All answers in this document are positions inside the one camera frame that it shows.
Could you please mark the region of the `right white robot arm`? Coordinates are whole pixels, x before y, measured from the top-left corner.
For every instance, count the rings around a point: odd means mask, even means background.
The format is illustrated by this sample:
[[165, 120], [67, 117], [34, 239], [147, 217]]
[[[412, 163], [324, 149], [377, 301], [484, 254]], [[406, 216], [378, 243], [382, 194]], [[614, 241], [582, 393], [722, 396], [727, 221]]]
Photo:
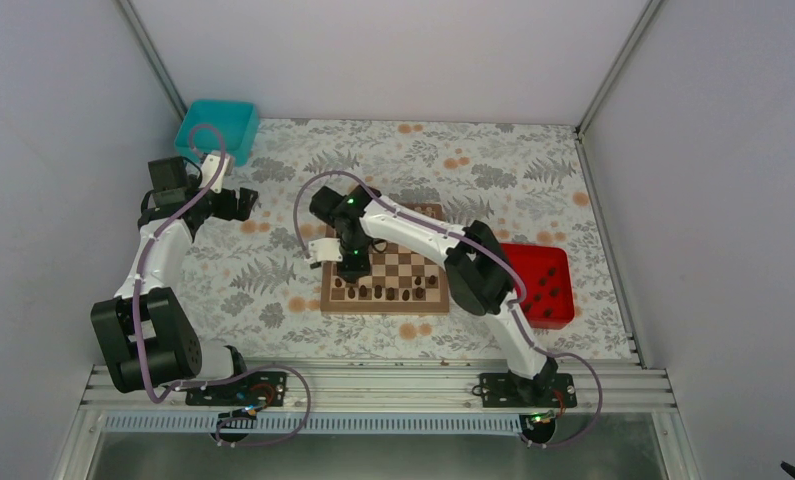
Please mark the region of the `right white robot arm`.
[[521, 308], [528, 298], [527, 285], [488, 225], [436, 220], [365, 185], [346, 195], [322, 187], [308, 210], [335, 234], [305, 246], [311, 266], [331, 261], [343, 281], [356, 281], [371, 274], [369, 252], [377, 240], [432, 261], [444, 269], [452, 300], [481, 318], [497, 340], [517, 399], [538, 407], [551, 397], [557, 361], [529, 328]]

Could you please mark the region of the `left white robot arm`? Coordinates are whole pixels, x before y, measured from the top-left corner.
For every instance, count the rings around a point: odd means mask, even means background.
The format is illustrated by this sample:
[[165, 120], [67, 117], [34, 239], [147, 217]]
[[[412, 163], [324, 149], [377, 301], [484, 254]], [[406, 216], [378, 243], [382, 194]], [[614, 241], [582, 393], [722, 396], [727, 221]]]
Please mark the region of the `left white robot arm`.
[[147, 387], [188, 388], [211, 384], [228, 405], [251, 391], [242, 354], [231, 345], [203, 342], [174, 288], [199, 228], [209, 218], [247, 220], [256, 191], [226, 189], [233, 156], [213, 151], [187, 173], [191, 160], [154, 160], [152, 188], [140, 205], [139, 248], [127, 279], [113, 298], [93, 305], [90, 319], [114, 387], [122, 393]]

